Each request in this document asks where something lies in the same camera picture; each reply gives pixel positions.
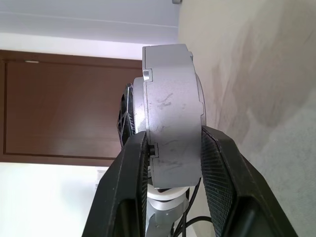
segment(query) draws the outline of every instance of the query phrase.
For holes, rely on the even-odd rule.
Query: beige wall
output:
[[[179,41],[194,55],[208,126],[236,141],[297,234],[315,236],[316,1],[183,0]],[[191,214],[203,214],[205,194],[196,202]]]

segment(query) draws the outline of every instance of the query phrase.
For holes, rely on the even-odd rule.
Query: black mesh grip pad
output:
[[[213,226],[216,236],[220,237],[224,233],[236,193],[219,148],[204,128],[201,168]]]

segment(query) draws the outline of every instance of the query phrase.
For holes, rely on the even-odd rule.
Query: ceiling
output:
[[[171,0],[0,0],[0,32],[145,44],[176,43]]]

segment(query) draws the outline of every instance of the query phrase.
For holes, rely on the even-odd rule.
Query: brown door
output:
[[[120,98],[125,85],[141,77],[140,61],[0,55],[1,161],[112,163],[120,151]]]

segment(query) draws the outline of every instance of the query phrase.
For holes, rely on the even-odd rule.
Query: gray plastic part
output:
[[[144,129],[137,121],[144,114],[148,142],[156,151],[150,156],[154,187],[195,186],[201,177],[201,125],[206,119],[202,87],[185,44],[144,47],[144,107],[138,102],[139,85],[136,79],[135,129]]]

